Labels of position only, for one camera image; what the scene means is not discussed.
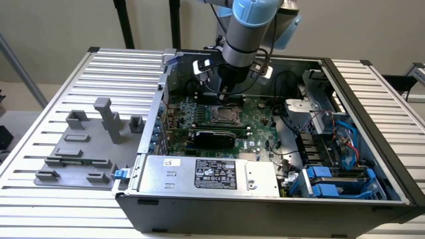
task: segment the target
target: capacitor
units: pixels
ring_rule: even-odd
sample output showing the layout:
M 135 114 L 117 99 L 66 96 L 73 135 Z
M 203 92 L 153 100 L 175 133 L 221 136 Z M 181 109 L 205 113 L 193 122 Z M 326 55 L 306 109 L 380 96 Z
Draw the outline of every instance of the capacitor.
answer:
M 265 103 L 258 103 L 257 107 L 258 107 L 258 109 L 263 109 L 265 108 Z

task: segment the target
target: label sticker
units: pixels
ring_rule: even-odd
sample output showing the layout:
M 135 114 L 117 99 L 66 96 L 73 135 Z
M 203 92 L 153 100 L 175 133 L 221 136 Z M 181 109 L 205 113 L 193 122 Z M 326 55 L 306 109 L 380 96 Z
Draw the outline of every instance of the label sticker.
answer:
M 179 166 L 179 159 L 178 158 L 165 158 L 163 159 L 163 166 Z
M 237 189 L 234 161 L 197 159 L 194 186 L 205 189 Z

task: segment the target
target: motherboard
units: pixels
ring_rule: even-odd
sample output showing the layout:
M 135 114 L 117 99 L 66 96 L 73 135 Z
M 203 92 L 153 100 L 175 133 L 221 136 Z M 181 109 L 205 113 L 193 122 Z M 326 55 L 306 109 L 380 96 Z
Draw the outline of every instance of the motherboard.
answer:
M 269 147 L 278 137 L 266 100 L 246 97 L 226 105 L 202 103 L 170 96 L 169 155 L 273 160 Z

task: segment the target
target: blue cable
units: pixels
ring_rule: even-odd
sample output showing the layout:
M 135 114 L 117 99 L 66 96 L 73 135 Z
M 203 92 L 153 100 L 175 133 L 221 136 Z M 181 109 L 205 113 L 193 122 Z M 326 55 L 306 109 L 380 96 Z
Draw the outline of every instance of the blue cable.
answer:
M 352 132 L 352 135 L 354 135 L 352 147 L 356 148 L 356 130 L 343 121 L 335 120 L 334 123 L 339 124 L 340 126 L 347 128 Z M 354 166 L 354 162 L 355 162 L 355 154 L 354 154 L 354 160 L 351 160 L 348 167 Z

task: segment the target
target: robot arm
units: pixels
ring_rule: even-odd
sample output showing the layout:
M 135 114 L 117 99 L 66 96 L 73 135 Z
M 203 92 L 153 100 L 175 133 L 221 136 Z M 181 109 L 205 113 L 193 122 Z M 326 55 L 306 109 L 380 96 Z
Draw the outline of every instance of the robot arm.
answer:
M 254 63 L 258 48 L 261 45 L 285 48 L 301 20 L 297 16 L 298 8 L 294 0 L 199 1 L 231 8 L 221 56 L 194 64 L 197 73 L 217 67 L 221 78 L 218 91 L 222 95 L 230 95 L 235 84 L 246 80 L 250 71 L 265 74 L 267 62 L 265 61 L 259 67 Z

